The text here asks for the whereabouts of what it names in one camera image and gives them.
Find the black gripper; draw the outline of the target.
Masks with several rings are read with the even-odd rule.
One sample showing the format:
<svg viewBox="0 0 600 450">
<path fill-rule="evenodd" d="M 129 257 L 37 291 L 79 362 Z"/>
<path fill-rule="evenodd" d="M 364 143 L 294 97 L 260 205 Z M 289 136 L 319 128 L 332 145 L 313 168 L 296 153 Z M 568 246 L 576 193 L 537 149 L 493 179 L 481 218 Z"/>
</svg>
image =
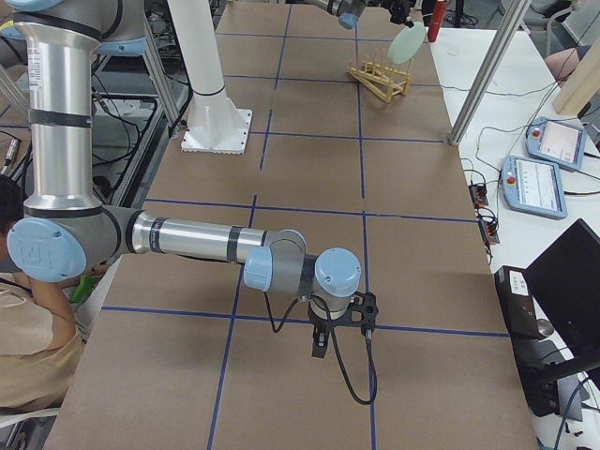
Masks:
<svg viewBox="0 0 600 450">
<path fill-rule="evenodd" d="M 321 317 L 312 308 L 309 308 L 307 315 L 314 325 L 311 355 L 313 357 L 324 358 L 332 330 L 336 326 L 350 323 L 350 311 L 347 310 L 343 315 L 334 314 L 331 319 L 328 319 L 325 316 Z"/>
<path fill-rule="evenodd" d="M 384 0 L 383 8 L 388 10 L 391 23 L 405 26 L 413 25 L 409 0 Z"/>
</svg>

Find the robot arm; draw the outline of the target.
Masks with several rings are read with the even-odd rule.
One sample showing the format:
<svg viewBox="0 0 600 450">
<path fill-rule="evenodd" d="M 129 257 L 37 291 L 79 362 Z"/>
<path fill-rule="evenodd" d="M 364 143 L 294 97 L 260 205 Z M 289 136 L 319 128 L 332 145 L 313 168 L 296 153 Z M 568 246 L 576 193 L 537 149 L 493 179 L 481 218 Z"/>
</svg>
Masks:
<svg viewBox="0 0 600 450">
<path fill-rule="evenodd" d="M 110 187 L 95 184 L 95 171 L 113 164 L 92 147 L 93 109 L 102 87 L 97 74 L 104 63 L 140 57 L 154 85 L 152 101 L 170 128 L 184 113 L 164 76 L 143 2 L 14 1 L 11 8 L 10 35 L 26 45 L 33 191 L 7 243 L 28 276 L 62 281 L 126 253 L 238 263 L 250 288 L 307 304 L 314 356 L 337 346 L 341 325 L 359 326 L 370 337 L 375 310 L 358 290 L 361 267 L 349 250 L 311 255 L 293 230 L 156 217 L 125 207 L 126 172 Z"/>
<path fill-rule="evenodd" d="M 338 23 L 349 30 L 356 27 L 366 7 L 383 8 L 390 13 L 391 23 L 406 25 L 409 28 L 414 27 L 410 1 L 307 0 L 307 3 L 337 17 Z"/>
</svg>

